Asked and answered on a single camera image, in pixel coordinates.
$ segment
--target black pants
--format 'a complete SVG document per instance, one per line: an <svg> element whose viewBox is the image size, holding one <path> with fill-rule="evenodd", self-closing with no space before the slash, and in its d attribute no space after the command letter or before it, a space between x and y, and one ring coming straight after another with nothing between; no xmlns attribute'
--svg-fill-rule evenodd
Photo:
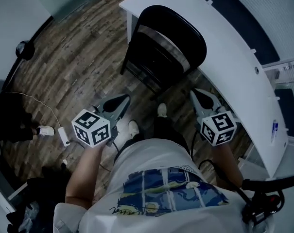
<svg viewBox="0 0 294 233"><path fill-rule="evenodd" d="M181 133L178 133L169 123L169 121L164 117L156 117L154 121L154 136L152 138L158 138L158 139L167 139L171 140L182 147L186 149L186 151L189 153L189 149L187 146L187 143L182 136ZM117 160L117 158L120 156L120 154L130 145L144 140L145 137L142 133L136 134L133 139L128 140L124 146L120 149L118 152L116 158L114 161Z"/></svg>
<svg viewBox="0 0 294 233"><path fill-rule="evenodd" d="M22 107L20 94L1 94L0 96L0 140L19 142L33 139L32 115Z"/></svg>

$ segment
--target shoe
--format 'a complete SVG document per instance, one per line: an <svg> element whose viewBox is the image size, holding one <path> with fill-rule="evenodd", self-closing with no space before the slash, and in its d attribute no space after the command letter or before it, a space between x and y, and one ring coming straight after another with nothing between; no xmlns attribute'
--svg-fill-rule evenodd
<svg viewBox="0 0 294 233"><path fill-rule="evenodd" d="M157 116L167 117L167 108L165 103L161 103L157 108Z"/></svg>
<svg viewBox="0 0 294 233"><path fill-rule="evenodd" d="M139 134L138 124L134 120L132 120L128 123L128 132L130 133L132 138L135 135Z"/></svg>
<svg viewBox="0 0 294 233"><path fill-rule="evenodd" d="M51 126L39 126L38 129L40 129L39 135L54 135L55 131Z"/></svg>

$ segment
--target white t-shirt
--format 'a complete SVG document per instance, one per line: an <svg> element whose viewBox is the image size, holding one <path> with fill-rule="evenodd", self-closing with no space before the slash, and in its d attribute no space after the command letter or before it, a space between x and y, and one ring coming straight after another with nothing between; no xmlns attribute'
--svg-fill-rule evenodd
<svg viewBox="0 0 294 233"><path fill-rule="evenodd" d="M244 201L204 180L186 150L164 139L129 146L106 195L89 210L60 203L55 233L248 232Z"/></svg>

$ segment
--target floor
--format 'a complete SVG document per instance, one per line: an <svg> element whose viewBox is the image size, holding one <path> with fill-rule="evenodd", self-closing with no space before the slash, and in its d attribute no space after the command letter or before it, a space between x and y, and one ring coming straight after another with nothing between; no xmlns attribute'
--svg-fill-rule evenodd
<svg viewBox="0 0 294 233"><path fill-rule="evenodd" d="M121 1L91 0L60 23L52 22L35 41L32 60L20 64L13 80L12 91L32 95L54 110L69 139L75 139L71 120L83 108L90 109L101 98L119 93L129 94L131 105L118 123L117 146L120 148L129 138L127 124L131 119L138 122L147 137L152 135L157 102L149 100L152 93L129 72L119 74L127 50L126 16L118 7ZM168 116L189 147L195 131L195 115L189 101L193 87L213 89L196 70L159 100L167 104ZM40 124L58 129L50 109L28 97L24 97L24 105ZM245 153L250 142L239 126L230 143L236 158ZM58 133L29 142L5 143L3 147L4 158L22 181L41 176L42 166L59 166L64 159L68 168L74 170L82 153L83 148L75 143L65 148ZM115 155L113 146L105 148L102 165L111 170ZM199 164L206 158L210 158L210 146L197 136L194 160ZM207 180L214 180L210 166L204 167L203 174ZM100 168L95 200L105 193L108 178L109 172Z"/></svg>

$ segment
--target black chair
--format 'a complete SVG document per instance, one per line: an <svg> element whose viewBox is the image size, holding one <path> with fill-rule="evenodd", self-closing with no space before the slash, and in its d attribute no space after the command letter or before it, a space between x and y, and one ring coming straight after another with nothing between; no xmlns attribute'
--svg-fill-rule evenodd
<svg viewBox="0 0 294 233"><path fill-rule="evenodd" d="M140 25L146 26L172 41L184 55L190 67L184 70L182 64L169 51L147 34L138 31ZM121 74L125 69L129 70L155 93L155 96L152 97L153 100L198 68L205 60L206 53L204 38L196 28L170 8L153 5L146 8L138 19ZM135 68L128 67L128 62ZM144 73L147 77L142 78L139 73ZM155 91L146 82L147 78L159 86L159 91Z"/></svg>

